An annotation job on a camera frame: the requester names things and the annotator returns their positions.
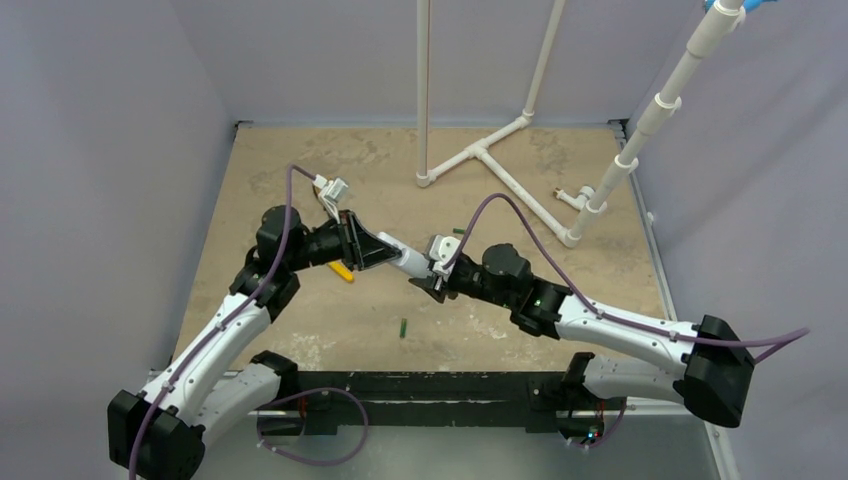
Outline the white remote control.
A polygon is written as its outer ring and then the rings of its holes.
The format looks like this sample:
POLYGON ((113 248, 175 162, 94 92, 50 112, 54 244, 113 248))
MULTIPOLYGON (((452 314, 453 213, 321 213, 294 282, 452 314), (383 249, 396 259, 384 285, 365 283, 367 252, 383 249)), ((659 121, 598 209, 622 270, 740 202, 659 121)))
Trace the white remote control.
POLYGON ((433 274, 430 259, 415 251, 411 246, 398 240, 386 232, 379 232, 377 237, 400 251, 400 256, 390 260, 389 264, 407 274, 411 278, 427 278, 433 274))

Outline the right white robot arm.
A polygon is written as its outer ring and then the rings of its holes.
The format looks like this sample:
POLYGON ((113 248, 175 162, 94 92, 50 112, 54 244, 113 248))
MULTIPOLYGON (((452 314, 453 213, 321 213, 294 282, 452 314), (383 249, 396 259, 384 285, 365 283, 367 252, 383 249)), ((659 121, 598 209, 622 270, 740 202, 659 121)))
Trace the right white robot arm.
POLYGON ((462 254, 450 267, 414 252, 399 268, 439 303, 464 295, 508 310, 511 322, 534 337, 625 354, 623 360, 576 360, 578 370, 561 381, 573 406, 641 397, 680 404, 721 427, 741 424, 755 360, 723 319, 670 322, 581 298, 573 288, 535 275, 510 244, 489 247, 481 262, 462 254))

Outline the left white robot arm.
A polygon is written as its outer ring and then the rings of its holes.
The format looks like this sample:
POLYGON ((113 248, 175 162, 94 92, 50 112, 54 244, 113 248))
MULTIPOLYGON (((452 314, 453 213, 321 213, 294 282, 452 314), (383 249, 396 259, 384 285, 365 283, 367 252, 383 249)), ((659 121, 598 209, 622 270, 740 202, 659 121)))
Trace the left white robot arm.
POLYGON ((261 218, 218 311, 186 350, 138 392, 119 391, 107 407, 110 459, 137 479, 189 479, 207 447, 257 407, 293 407, 308 393, 293 361, 264 351, 222 384, 231 363, 282 313, 297 293, 298 271, 333 261, 364 271, 398 262, 405 244, 365 229, 350 210, 310 229, 286 205, 261 218))

